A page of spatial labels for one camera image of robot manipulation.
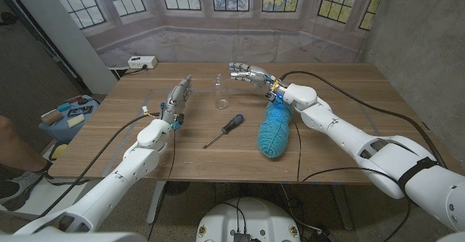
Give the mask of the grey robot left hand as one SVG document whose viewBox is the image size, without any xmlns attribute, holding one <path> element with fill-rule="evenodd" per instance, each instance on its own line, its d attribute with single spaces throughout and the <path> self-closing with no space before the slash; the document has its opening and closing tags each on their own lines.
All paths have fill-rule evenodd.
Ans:
<svg viewBox="0 0 465 242">
<path fill-rule="evenodd" d="M 189 74 L 182 79 L 167 95 L 160 119 L 169 123 L 182 124 L 184 120 L 183 110 L 190 95 L 193 93 L 192 76 Z"/>
</svg>

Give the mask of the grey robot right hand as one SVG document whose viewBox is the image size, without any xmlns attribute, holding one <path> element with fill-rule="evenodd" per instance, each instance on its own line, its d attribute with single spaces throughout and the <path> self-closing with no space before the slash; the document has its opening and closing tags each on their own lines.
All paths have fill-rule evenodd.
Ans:
<svg viewBox="0 0 465 242">
<path fill-rule="evenodd" d="M 263 68 L 245 63 L 231 62 L 229 69 L 232 80 L 252 83 L 265 90 L 267 94 L 282 97 L 286 92 L 287 85 Z"/>
</svg>

